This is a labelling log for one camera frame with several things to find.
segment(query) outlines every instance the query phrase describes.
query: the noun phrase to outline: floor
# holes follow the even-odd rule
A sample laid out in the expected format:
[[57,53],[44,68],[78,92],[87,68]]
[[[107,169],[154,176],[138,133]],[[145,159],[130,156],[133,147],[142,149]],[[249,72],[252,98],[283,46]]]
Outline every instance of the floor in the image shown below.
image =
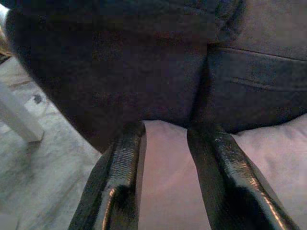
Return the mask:
[[66,230],[100,154],[65,120],[15,58],[0,65],[0,81],[37,117],[45,133],[26,143],[0,121],[0,213],[18,230]]

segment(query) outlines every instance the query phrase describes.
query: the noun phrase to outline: white chair leg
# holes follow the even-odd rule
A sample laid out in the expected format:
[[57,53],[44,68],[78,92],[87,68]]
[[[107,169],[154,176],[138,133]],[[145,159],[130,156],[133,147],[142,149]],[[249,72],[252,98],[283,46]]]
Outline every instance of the white chair leg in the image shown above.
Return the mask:
[[27,142],[40,141],[44,131],[37,119],[0,82],[0,119]]

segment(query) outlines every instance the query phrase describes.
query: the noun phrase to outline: light pink fabric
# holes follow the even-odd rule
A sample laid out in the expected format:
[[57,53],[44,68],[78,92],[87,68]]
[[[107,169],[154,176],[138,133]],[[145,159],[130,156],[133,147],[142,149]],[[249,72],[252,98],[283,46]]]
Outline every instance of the light pink fabric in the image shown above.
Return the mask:
[[[147,121],[139,230],[210,230],[184,128]],[[307,115],[234,135],[288,214],[307,229]]]

